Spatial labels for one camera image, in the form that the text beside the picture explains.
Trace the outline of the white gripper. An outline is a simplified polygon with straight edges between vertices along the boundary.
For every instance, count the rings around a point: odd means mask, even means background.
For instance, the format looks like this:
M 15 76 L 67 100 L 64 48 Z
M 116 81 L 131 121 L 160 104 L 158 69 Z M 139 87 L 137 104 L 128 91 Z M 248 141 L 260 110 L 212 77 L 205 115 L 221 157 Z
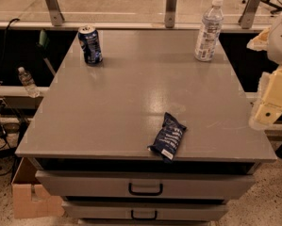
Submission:
M 266 130 L 282 115 L 282 12 L 270 28 L 265 28 L 246 47 L 253 51 L 266 51 L 268 59 L 280 66 L 272 73 L 263 73 L 258 82 L 249 126 Z

